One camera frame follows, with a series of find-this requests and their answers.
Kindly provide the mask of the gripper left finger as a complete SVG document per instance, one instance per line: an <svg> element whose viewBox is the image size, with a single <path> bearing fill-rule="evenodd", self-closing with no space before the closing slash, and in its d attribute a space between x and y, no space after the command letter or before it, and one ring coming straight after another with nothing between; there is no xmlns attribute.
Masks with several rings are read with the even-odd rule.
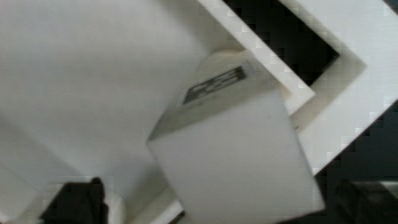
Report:
<svg viewBox="0 0 398 224"><path fill-rule="evenodd" d="M99 178L63 184L39 219L42 224L108 224L104 185Z"/></svg>

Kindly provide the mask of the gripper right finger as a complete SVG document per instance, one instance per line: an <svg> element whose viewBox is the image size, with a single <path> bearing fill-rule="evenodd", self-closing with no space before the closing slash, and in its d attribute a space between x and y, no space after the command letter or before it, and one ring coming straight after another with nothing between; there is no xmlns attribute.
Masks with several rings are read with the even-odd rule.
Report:
<svg viewBox="0 0 398 224"><path fill-rule="evenodd" d="M348 181L335 187L335 224L398 224L398 181Z"/></svg>

